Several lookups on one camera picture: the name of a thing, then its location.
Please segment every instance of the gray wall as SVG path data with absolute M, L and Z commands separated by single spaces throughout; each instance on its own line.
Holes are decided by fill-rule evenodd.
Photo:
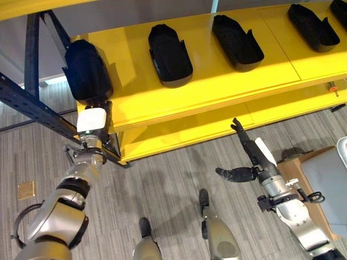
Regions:
M 250 7 L 266 7 L 277 4 L 294 4 L 323 1 L 326 0 L 219 0 L 217 11 L 243 9 Z
M 69 35 L 122 27 L 211 11 L 213 0 L 100 0 L 55 9 Z M 0 72 L 16 83 L 24 80 L 26 17 L 0 22 Z M 47 28 L 40 25 L 39 77 L 61 74 L 62 58 Z

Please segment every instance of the black plastic insert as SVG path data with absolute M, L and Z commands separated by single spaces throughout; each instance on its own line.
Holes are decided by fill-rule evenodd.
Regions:
M 318 52 L 332 50 L 340 39 L 327 21 L 321 21 L 313 11 L 300 5 L 292 4 L 288 10 L 292 23 L 304 37 L 306 42 Z
M 65 60 L 67 68 L 63 71 L 74 99 L 84 105 L 97 105 L 113 94 L 107 70 L 93 44 L 85 40 L 71 43 Z
M 334 0 L 330 4 L 330 9 L 347 30 L 347 3 L 342 0 Z
M 228 16 L 216 15 L 212 31 L 236 70 L 250 71 L 264 59 L 252 30 L 245 33 L 239 23 Z
M 154 26 L 148 36 L 150 54 L 160 82 L 167 87 L 179 87 L 192 77 L 191 65 L 184 41 L 166 24 Z

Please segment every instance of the yellow shelf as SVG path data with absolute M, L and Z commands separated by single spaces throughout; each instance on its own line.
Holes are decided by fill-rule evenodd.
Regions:
M 245 128 L 261 126 L 292 116 L 346 102 L 346 83 L 337 81 L 339 97 L 320 84 L 197 115 L 128 129 L 118 134 L 122 161 L 130 161 L 233 133 L 237 117 Z
M 328 5 L 312 3 L 310 8 L 323 17 Z M 113 102 L 110 133 L 346 77 L 346 33 L 340 25 L 336 25 L 329 11 L 330 22 L 341 43 L 333 51 L 321 54 L 311 51 L 288 24 L 286 13 L 283 14 L 288 8 L 289 5 L 219 13 L 237 20 L 246 31 L 252 29 L 265 54 L 260 66 L 246 73 L 239 73 L 231 67 L 211 32 L 215 14 L 169 19 L 75 37 L 74 40 L 83 38 L 93 43 L 106 63 L 114 87 L 110 98 Z M 179 38 L 185 40 L 194 72 L 192 80 L 183 87 L 163 87 L 152 64 L 147 38 L 151 28 L 160 23 L 174 28 Z M 291 39 L 290 43 L 286 42 L 287 38 L 280 40 L 283 35 Z M 78 104 L 78 111 L 83 109 L 84 106 Z
M 338 95 L 320 84 L 246 103 L 255 126 L 280 121 L 347 102 L 346 82 L 335 81 Z
M 287 14 L 289 5 L 261 8 L 259 12 L 302 80 L 325 78 L 332 74 L 346 77 L 347 33 L 332 14 L 331 1 L 300 4 L 312 10 L 321 20 L 328 18 L 340 38 L 339 45 L 327 53 L 312 50 L 290 21 Z
M 95 0 L 1 0 L 0 21 L 17 16 L 41 12 L 48 9 L 65 7 Z
M 113 129 L 118 132 L 243 102 L 252 95 L 276 92 L 300 78 L 256 9 L 222 12 L 252 29 L 265 59 L 247 73 L 235 71 L 211 32 L 215 14 L 189 16 L 77 36 L 101 52 L 114 87 Z M 165 23 L 184 39 L 194 72 L 185 86 L 170 89 L 159 82 L 149 53 L 151 28 Z
M 230 118 L 244 126 L 253 120 L 244 103 L 186 116 L 154 125 L 135 127 L 118 134 L 122 161 L 130 161 L 233 133 Z

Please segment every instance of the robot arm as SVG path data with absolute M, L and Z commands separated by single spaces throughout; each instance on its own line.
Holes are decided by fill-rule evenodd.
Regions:
M 67 152 L 74 150 L 73 159 L 70 157 L 72 165 L 36 214 L 28 232 L 28 245 L 21 242 L 18 235 L 14 236 L 23 248 L 16 260 L 70 260 L 70 249 L 81 242 L 88 225 L 83 211 L 85 200 L 106 162 L 101 149 L 108 136 L 106 111 L 103 108 L 84 110 L 79 115 L 77 130 L 82 148 L 67 146 Z
M 253 167 L 223 170 L 217 168 L 216 172 L 222 178 L 233 182 L 245 182 L 258 177 L 261 186 L 268 196 L 258 198 L 258 205 L 262 211 L 274 211 L 282 222 L 290 229 L 309 259 L 345 259 L 329 241 L 325 233 L 312 221 L 305 204 L 299 200 L 290 186 L 296 181 L 285 183 L 277 165 L 261 140 L 249 139 L 240 122 L 233 120 L 232 129 L 236 130 L 242 146 L 248 154 Z

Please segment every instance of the metal bracket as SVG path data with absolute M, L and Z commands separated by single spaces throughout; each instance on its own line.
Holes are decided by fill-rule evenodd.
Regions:
M 0 101 L 76 144 L 81 144 L 80 140 L 75 138 L 77 136 L 77 130 L 74 125 L 2 73 L 0 73 Z M 122 165 L 118 162 L 120 161 L 119 155 L 110 151 L 105 146 L 102 149 L 106 153 L 107 160 L 121 167 L 128 167 L 128 164 Z

